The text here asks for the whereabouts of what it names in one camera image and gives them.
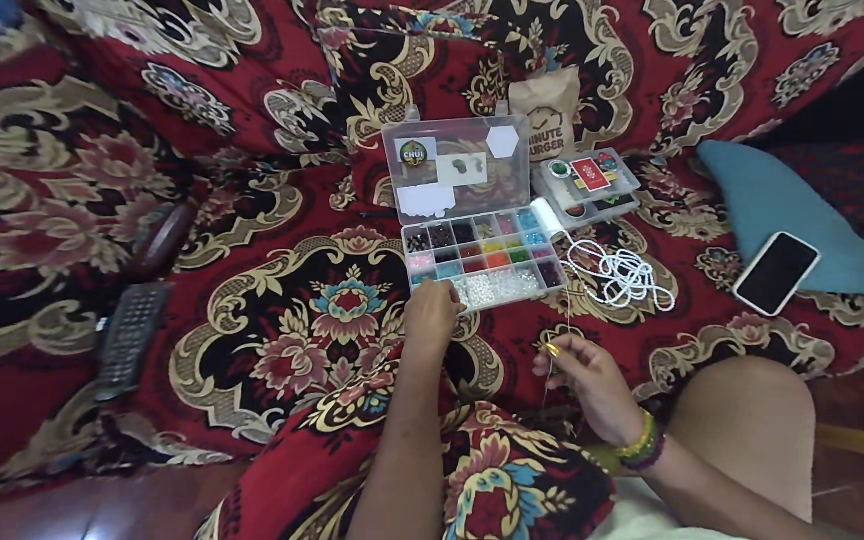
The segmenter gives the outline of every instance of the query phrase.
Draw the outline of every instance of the small plastic container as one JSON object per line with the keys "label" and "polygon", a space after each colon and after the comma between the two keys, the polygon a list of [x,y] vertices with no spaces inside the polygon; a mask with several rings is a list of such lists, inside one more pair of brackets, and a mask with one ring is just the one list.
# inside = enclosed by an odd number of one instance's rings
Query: small plastic container
{"label": "small plastic container", "polygon": [[406,116],[382,139],[412,289],[450,280],[473,313],[564,288],[566,272],[529,207],[528,118]]}
{"label": "small plastic container", "polygon": [[[614,176],[609,187],[580,193],[574,170],[569,169],[569,176],[562,174],[562,164],[584,159],[593,159],[604,172]],[[532,174],[535,192],[545,197],[562,227],[569,231],[628,214],[641,204],[635,190],[642,183],[612,148],[548,159],[536,165]]]}

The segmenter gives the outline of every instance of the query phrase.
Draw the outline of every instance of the white label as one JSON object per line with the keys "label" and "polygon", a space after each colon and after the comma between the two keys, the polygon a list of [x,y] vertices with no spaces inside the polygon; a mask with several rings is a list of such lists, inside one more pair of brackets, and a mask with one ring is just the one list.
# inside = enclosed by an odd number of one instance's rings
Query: white label
{"label": "white label", "polygon": [[519,132],[513,126],[491,128],[488,130],[486,143],[488,143],[488,150],[491,150],[492,155],[499,160],[511,158],[519,144]]}
{"label": "white label", "polygon": [[488,157],[485,152],[450,153],[435,159],[438,183],[444,186],[474,186],[489,181]]}
{"label": "white label", "polygon": [[402,145],[406,142],[415,141],[418,144],[421,144],[425,147],[426,160],[433,161],[436,156],[438,156],[438,152],[436,152],[436,142],[434,136],[419,136],[416,138],[397,138],[395,142],[395,158],[398,162],[402,163]]}
{"label": "white label", "polygon": [[398,211],[404,215],[446,217],[446,211],[455,208],[455,191],[450,185],[426,183],[400,187],[395,195]]}

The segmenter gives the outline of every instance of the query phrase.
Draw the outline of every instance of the red card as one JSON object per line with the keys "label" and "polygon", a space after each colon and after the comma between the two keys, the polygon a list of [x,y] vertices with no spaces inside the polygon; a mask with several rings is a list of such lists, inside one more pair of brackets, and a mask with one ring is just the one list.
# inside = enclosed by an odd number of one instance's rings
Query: red card
{"label": "red card", "polygon": [[575,174],[579,175],[579,178],[575,180],[575,185],[579,190],[602,190],[612,185],[591,157],[572,161],[570,166],[575,170]]}

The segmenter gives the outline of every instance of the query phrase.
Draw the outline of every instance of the leg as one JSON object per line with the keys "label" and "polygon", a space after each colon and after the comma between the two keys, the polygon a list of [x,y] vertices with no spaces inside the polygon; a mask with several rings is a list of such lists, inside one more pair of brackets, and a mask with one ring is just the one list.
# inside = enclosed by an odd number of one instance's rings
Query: leg
{"label": "leg", "polygon": [[669,433],[739,484],[811,523],[815,405],[786,366],[739,356],[704,369],[682,392]]}

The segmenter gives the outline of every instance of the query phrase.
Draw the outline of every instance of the hand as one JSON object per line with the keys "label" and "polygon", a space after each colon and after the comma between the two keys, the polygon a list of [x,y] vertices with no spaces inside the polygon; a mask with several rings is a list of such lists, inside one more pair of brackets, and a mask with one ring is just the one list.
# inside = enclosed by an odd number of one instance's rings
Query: hand
{"label": "hand", "polygon": [[558,357],[543,348],[534,359],[532,372],[548,376],[551,358],[563,373],[549,377],[548,388],[571,387],[579,396],[585,421],[606,443],[614,447],[635,444],[645,430],[645,417],[612,355],[572,333],[560,335],[552,344],[560,350]]}
{"label": "hand", "polygon": [[444,355],[455,320],[465,310],[452,281],[426,279],[405,304],[405,343],[415,351]]}

